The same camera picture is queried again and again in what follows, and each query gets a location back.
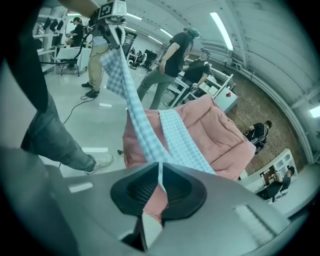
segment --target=man in black shirt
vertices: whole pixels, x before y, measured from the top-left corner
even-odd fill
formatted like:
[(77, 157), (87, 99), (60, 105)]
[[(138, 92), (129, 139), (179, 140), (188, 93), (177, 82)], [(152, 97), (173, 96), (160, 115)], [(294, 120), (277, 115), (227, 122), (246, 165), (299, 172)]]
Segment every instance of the man in black shirt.
[(255, 145), (255, 153), (260, 152), (267, 143), (267, 138), (269, 136), (269, 130), (272, 127), (271, 121), (266, 121), (265, 123), (258, 122), (249, 127), (250, 131), (245, 134), (245, 137), (253, 145)]
[(295, 173), (295, 168), (293, 166), (287, 166), (287, 172), (282, 178), (279, 173), (273, 175), (274, 182), (272, 182), (264, 190), (258, 192), (256, 195), (264, 200), (272, 199), (274, 202), (276, 194), (286, 190), (291, 183), (291, 176)]
[[(186, 83), (189, 88), (185, 90), (185, 92), (180, 96), (179, 101), (177, 101), (173, 107), (177, 106), (178, 103), (191, 91), (191, 89), (193, 88), (193, 84), (195, 84), (195, 86), (198, 86), (206, 81), (210, 73), (210, 66), (208, 63), (209, 57), (210, 52), (207, 49), (202, 49), (202, 53), (199, 59), (195, 60), (190, 65), (183, 67), (183, 71), (185, 71), (185, 73), (181, 81)], [(179, 85), (178, 88), (179, 90), (183, 89), (181, 85)], [(170, 107), (177, 97), (178, 94), (176, 93), (173, 100), (167, 103), (167, 106)]]
[(158, 108), (166, 89), (182, 70), (185, 59), (192, 49), (194, 38), (198, 38), (199, 36), (200, 33), (191, 26), (186, 27), (184, 32), (176, 34), (170, 40), (168, 50), (162, 57), (160, 65), (142, 80), (136, 91), (140, 101), (143, 100), (146, 92), (152, 85), (158, 84), (150, 106), (151, 110), (156, 110)]

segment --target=ceiling light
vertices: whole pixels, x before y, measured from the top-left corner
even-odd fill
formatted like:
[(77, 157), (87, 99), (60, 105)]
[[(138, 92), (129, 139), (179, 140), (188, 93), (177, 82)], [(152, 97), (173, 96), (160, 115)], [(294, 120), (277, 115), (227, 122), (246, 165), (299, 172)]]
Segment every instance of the ceiling light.
[(218, 29), (220, 30), (223, 39), (225, 41), (226, 47), (228, 48), (228, 50), (233, 51), (234, 47), (231, 43), (230, 37), (228, 35), (228, 32), (225, 28), (225, 25), (223, 24), (222, 20), (220, 19), (218, 13), (216, 12), (211, 12), (210, 13), (212, 19), (214, 20), (215, 24), (218, 26)]
[(136, 32), (136, 30), (133, 29), (133, 28), (130, 28), (130, 27), (127, 27), (127, 26), (124, 26), (124, 28), (127, 29), (127, 30), (131, 30), (131, 31), (133, 31), (133, 32)]
[(149, 38), (153, 39), (154, 41), (158, 42), (159, 44), (163, 44), (162, 42), (158, 41), (157, 39), (153, 38), (152, 36), (148, 35)]
[(81, 16), (80, 13), (68, 13), (67, 15), (68, 16)]
[(130, 14), (130, 13), (126, 13), (126, 15), (128, 15), (128, 16), (130, 16), (130, 17), (133, 17), (133, 18), (136, 18), (136, 19), (138, 19), (139, 21), (142, 20), (142, 18), (140, 18), (140, 17), (138, 17), (138, 16), (135, 16), (135, 15), (133, 15), (133, 14)]
[(312, 115), (313, 118), (318, 118), (320, 117), (320, 106), (317, 106), (313, 109), (310, 110), (310, 113)]
[(172, 36), (171, 34), (169, 34), (167, 31), (165, 31), (164, 29), (160, 28), (160, 30), (161, 30), (163, 33), (167, 34), (169, 37), (173, 38), (173, 36)]

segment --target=black shoe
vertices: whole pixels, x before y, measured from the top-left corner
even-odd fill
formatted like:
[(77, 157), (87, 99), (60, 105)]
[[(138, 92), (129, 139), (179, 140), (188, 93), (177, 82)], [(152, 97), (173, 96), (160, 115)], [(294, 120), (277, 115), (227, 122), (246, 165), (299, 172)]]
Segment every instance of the black shoe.
[(91, 91), (88, 91), (85, 96), (89, 98), (96, 98), (98, 96), (99, 92), (92, 89)]
[(82, 87), (92, 88), (92, 85), (89, 82), (81, 84)]

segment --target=gray pants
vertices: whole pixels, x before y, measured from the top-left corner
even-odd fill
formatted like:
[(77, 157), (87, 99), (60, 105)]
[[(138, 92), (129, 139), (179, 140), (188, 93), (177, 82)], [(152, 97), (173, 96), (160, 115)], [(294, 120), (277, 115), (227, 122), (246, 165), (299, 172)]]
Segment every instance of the gray pants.
[(29, 129), (30, 147), (34, 154), (61, 162), (65, 166), (82, 171), (92, 171), (96, 161), (83, 152), (60, 121), (54, 100), (48, 93), (45, 113), (37, 112)]
[(158, 84), (156, 87), (155, 95), (150, 106), (151, 110), (156, 110), (159, 107), (160, 100), (167, 90), (168, 86), (174, 82), (176, 78), (169, 76), (167, 74), (161, 74), (158, 68), (152, 70), (149, 74), (147, 74), (142, 80), (138, 90), (140, 101), (146, 95), (146, 92), (150, 89), (150, 87), (154, 84)]

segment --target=khaki pants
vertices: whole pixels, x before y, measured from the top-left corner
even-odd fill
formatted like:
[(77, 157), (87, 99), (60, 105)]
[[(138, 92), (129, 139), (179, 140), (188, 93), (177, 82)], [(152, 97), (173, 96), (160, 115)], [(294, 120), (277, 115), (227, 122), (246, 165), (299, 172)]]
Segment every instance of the khaki pants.
[(100, 62), (101, 55), (105, 54), (109, 49), (108, 44), (102, 44), (92, 47), (90, 59), (88, 63), (89, 84), (93, 90), (99, 92), (101, 77), (102, 77), (102, 65)]

